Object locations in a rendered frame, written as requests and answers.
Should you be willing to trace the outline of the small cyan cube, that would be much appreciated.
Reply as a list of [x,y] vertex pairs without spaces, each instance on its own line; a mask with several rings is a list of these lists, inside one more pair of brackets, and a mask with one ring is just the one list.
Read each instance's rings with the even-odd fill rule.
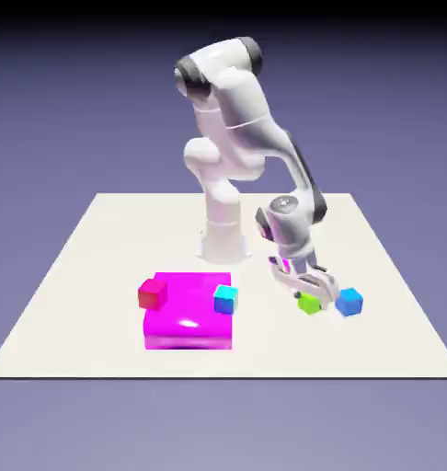
[[213,295],[214,311],[232,315],[238,303],[238,289],[228,285],[218,285]]

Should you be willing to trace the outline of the small blue cube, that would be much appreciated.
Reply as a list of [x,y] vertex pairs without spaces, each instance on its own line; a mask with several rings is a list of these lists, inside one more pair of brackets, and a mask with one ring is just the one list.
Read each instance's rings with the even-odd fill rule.
[[354,288],[342,289],[339,292],[335,307],[343,316],[360,314],[363,306],[363,297]]

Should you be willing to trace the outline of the large magenta box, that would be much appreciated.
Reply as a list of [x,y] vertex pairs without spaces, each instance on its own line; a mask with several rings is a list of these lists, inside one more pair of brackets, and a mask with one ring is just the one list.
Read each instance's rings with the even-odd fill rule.
[[230,350],[232,315],[214,311],[218,285],[232,286],[229,272],[157,272],[167,283],[159,309],[143,309],[144,346],[148,350]]

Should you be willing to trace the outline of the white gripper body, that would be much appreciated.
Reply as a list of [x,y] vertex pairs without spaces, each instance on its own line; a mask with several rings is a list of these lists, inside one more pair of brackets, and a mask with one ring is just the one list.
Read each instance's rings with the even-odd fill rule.
[[296,258],[268,257],[274,278],[296,292],[314,297],[338,297],[335,278],[317,263],[316,255]]

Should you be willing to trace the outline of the small green cube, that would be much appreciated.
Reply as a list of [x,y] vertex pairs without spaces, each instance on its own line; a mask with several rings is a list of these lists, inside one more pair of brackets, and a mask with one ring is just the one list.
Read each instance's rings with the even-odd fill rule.
[[298,293],[297,305],[308,315],[313,315],[322,309],[319,299],[309,293]]

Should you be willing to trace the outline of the small red cube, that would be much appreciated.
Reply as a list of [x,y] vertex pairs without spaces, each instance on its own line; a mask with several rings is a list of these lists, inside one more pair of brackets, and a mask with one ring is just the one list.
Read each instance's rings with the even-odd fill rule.
[[167,300],[167,283],[157,279],[147,279],[139,287],[138,303],[143,309],[159,310]]

